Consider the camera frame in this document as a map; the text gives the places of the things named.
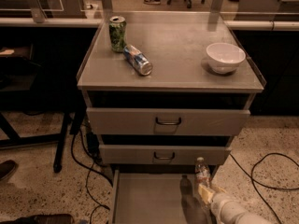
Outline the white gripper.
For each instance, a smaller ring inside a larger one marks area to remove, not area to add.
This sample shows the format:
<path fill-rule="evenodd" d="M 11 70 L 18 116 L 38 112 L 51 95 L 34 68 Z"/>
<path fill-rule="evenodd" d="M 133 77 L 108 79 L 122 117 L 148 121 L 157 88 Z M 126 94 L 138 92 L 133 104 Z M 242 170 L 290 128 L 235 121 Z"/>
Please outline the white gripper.
<path fill-rule="evenodd" d="M 227 193 L 225 189 L 212 184 L 212 189 L 200 184 L 198 192 L 205 204 L 210 204 L 211 212 L 215 216 L 218 224 L 237 224 L 240 214 L 240 205 Z"/>

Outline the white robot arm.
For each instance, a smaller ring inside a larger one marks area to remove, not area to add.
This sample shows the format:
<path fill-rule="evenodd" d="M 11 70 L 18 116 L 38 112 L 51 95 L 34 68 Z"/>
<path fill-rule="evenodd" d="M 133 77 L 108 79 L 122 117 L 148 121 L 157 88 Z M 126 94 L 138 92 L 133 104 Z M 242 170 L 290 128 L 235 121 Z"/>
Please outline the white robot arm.
<path fill-rule="evenodd" d="M 199 185 L 198 192 L 218 224 L 272 224 L 267 219 L 248 211 L 232 195 L 217 192 L 203 184 Z"/>

